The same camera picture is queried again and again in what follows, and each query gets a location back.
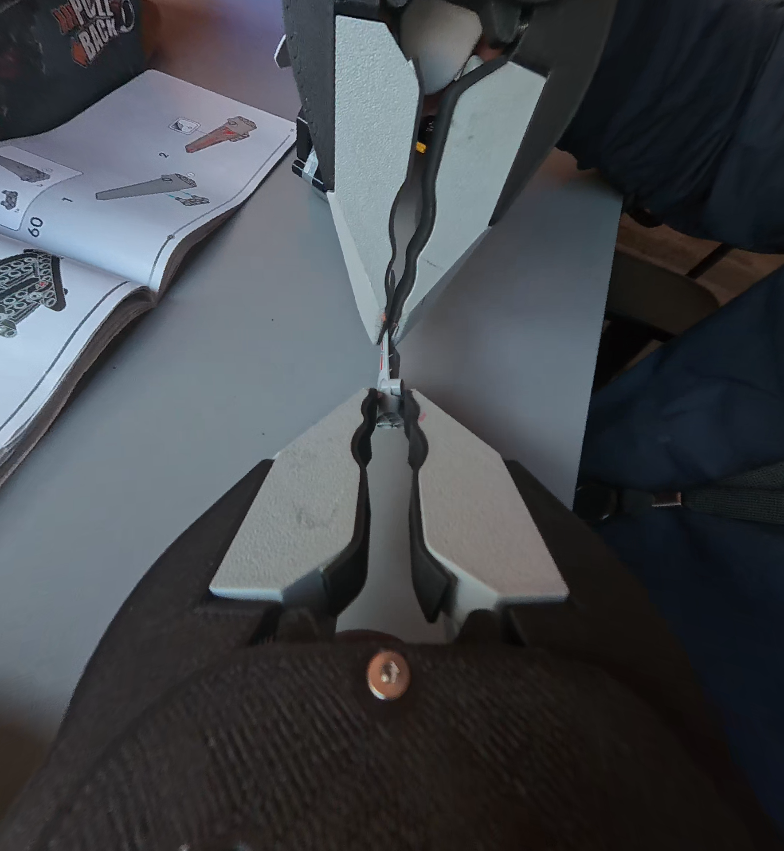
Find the black lego box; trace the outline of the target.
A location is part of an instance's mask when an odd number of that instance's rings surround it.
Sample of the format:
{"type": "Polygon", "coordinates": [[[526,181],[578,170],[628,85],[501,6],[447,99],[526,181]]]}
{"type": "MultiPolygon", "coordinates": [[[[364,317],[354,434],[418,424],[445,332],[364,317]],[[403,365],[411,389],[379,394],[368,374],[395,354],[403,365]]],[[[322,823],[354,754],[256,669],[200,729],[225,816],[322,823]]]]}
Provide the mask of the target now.
{"type": "Polygon", "coordinates": [[[67,122],[148,67],[146,1],[0,1],[0,141],[67,122]]]}

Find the person's dark blue torso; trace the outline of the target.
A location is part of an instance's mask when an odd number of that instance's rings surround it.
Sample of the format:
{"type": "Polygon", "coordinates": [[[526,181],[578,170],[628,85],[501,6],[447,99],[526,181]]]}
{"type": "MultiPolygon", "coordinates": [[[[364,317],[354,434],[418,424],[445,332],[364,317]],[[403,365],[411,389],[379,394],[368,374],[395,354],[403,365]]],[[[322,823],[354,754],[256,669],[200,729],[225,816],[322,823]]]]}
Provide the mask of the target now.
{"type": "MultiPolygon", "coordinates": [[[[578,483],[690,492],[784,461],[784,265],[598,391],[578,483]]],[[[686,507],[598,530],[641,580],[784,835],[784,526],[686,507]]]]}

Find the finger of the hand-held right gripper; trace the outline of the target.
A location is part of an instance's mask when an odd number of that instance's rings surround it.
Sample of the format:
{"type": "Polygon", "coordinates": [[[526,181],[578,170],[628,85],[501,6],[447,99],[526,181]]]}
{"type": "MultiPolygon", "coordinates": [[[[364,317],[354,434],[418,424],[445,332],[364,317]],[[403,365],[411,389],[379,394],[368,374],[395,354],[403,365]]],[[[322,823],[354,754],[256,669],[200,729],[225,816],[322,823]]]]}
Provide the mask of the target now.
{"type": "Polygon", "coordinates": [[[493,59],[445,92],[423,162],[418,225],[391,306],[394,344],[491,226],[546,82],[534,70],[493,59]]]}
{"type": "Polygon", "coordinates": [[[385,23],[335,18],[334,176],[327,197],[369,339],[384,332],[394,218],[411,162],[420,80],[385,23]]]}

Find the person's right forearm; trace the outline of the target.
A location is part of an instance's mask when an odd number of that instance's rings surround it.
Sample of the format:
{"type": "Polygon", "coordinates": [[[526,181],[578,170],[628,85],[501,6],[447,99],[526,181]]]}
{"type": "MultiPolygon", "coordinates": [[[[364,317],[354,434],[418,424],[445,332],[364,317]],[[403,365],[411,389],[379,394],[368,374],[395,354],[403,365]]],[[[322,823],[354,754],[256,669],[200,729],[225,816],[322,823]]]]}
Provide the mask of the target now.
{"type": "Polygon", "coordinates": [[[618,2],[557,147],[674,230],[784,254],[784,4],[618,2]]]}

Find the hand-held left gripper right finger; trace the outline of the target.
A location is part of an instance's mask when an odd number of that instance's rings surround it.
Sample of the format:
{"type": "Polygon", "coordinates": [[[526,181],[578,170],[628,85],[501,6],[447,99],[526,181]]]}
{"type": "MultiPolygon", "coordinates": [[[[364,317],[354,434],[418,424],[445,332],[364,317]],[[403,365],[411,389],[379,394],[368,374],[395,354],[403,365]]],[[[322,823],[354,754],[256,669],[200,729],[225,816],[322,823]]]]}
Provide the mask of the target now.
{"type": "Polygon", "coordinates": [[[568,586],[500,454],[422,393],[402,404],[412,584],[429,623],[561,603],[568,586]]]}

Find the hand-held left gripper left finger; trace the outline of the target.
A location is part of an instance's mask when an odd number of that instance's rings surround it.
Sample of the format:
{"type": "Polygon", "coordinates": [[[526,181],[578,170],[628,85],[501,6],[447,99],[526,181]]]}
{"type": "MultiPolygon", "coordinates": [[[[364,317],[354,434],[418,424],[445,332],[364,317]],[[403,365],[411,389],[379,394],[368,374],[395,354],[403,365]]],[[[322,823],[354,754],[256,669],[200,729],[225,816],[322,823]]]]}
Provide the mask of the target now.
{"type": "Polygon", "coordinates": [[[367,576],[376,390],[360,389],[273,460],[209,589],[338,616],[367,576]]]}

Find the open lego instruction booklet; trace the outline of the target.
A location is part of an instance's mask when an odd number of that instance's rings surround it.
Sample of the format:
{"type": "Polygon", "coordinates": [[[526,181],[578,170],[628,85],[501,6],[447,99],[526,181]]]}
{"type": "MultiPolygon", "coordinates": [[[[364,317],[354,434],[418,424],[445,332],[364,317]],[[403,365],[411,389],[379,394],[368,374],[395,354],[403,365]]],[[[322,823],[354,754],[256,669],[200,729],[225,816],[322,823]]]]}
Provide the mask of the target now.
{"type": "Polygon", "coordinates": [[[145,70],[0,143],[0,487],[296,140],[293,121],[145,70]]]}

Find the black and white lego piece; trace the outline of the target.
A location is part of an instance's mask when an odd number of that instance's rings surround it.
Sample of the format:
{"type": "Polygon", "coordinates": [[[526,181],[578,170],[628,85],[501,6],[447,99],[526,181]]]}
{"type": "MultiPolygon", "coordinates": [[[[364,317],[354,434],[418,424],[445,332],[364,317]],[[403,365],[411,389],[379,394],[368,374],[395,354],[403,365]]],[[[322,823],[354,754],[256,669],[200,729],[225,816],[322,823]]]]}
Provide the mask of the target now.
{"type": "Polygon", "coordinates": [[[303,110],[298,113],[296,119],[296,137],[295,159],[291,166],[292,172],[310,184],[322,197],[325,197],[327,186],[303,110]]]}

